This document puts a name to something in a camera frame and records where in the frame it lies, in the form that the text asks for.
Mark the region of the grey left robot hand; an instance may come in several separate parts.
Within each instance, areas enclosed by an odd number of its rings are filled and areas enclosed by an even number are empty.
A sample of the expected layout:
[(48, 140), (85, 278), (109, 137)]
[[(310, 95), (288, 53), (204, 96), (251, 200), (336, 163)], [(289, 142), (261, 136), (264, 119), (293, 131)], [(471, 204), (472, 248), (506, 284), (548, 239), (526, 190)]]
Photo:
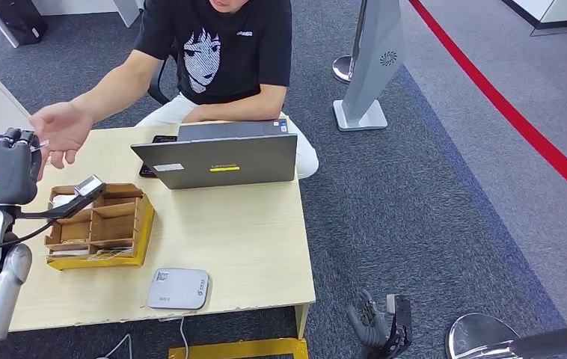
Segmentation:
[(31, 130), (9, 128), (0, 135), (0, 204), (26, 205), (35, 199), (42, 165), (39, 146)]

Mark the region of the person's right hand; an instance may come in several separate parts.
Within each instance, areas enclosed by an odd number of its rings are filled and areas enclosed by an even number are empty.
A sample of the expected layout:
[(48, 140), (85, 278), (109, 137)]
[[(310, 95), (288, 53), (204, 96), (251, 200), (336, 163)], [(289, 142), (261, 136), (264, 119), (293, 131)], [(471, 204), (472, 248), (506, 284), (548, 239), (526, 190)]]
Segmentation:
[(40, 148), (42, 163), (38, 180), (42, 180), (47, 162), (57, 169), (73, 164), (93, 126), (92, 118), (71, 102), (43, 107), (28, 120), (37, 137), (48, 142)]

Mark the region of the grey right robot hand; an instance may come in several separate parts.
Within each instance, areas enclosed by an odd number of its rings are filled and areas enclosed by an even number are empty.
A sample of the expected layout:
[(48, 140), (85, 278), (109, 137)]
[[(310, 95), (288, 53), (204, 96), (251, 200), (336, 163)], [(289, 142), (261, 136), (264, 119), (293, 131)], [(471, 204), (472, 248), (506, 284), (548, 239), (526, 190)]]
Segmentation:
[(362, 345), (369, 348), (382, 347), (389, 336), (387, 321), (383, 312), (379, 311), (376, 302), (366, 289), (358, 292), (359, 308), (349, 304), (346, 317)]

